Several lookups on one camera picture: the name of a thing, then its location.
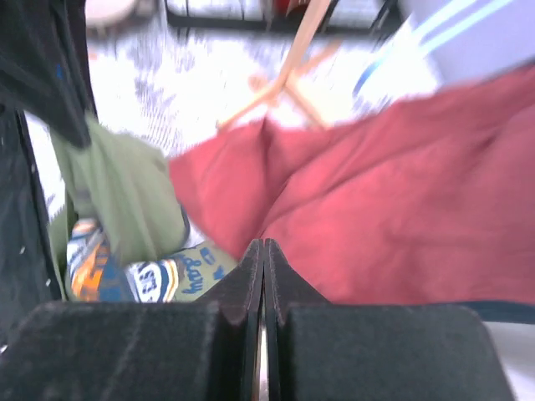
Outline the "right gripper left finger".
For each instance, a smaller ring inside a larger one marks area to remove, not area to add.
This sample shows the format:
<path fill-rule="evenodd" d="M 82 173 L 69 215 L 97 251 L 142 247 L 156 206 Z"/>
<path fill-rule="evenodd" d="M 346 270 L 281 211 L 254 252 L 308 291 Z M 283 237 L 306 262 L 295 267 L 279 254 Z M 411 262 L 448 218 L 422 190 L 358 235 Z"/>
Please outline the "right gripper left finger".
<path fill-rule="evenodd" d="M 2 399 L 257 399 L 263 250 L 191 303 L 43 304 L 1 357 Z"/>

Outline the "green tank top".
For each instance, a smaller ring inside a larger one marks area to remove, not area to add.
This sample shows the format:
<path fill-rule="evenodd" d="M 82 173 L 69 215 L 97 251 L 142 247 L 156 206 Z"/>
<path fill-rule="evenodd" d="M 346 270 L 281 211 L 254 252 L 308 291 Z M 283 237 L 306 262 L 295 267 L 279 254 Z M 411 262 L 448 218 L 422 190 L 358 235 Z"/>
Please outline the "green tank top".
<path fill-rule="evenodd" d="M 235 267 L 191 226 L 156 148 L 87 118 L 90 145 L 51 134 L 65 185 L 50 238 L 66 296 L 84 302 L 191 302 Z"/>

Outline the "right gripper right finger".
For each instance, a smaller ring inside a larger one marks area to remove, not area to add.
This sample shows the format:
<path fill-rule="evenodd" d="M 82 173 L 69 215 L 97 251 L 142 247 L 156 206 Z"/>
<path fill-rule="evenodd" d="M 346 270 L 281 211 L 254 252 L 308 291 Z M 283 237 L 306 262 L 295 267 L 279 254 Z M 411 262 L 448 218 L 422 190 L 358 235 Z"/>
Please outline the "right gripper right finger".
<path fill-rule="evenodd" d="M 472 310 L 334 305 L 270 239 L 263 268 L 271 399 L 512 399 L 490 334 Z"/>

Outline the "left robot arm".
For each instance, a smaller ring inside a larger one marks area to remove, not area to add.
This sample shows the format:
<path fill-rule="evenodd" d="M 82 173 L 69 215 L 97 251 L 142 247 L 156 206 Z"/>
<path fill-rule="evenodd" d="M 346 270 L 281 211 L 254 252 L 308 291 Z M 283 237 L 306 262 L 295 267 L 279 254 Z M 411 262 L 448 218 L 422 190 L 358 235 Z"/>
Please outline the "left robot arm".
<path fill-rule="evenodd" d="M 83 1 L 1 3 L 1 342 L 38 305 L 61 299 L 38 167 L 45 140 L 28 117 L 86 145 L 82 108 L 94 108 Z"/>

